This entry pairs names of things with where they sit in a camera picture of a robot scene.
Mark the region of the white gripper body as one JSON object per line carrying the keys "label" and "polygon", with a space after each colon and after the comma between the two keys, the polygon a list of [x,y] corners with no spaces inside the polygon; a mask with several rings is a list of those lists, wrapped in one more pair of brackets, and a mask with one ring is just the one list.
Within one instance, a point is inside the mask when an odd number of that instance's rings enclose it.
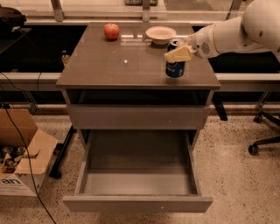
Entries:
{"label": "white gripper body", "polygon": [[214,29],[215,24],[211,24],[191,35],[189,44],[198,57],[210,59],[220,55],[214,43]]}

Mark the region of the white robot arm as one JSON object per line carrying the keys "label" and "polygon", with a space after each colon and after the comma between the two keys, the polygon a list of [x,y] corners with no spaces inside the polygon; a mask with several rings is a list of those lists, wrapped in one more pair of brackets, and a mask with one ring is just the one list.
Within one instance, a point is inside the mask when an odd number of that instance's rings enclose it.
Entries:
{"label": "white robot arm", "polygon": [[280,0],[254,0],[241,17],[203,27],[186,43],[167,52],[167,62],[202,59],[223,53],[272,52],[280,60]]}

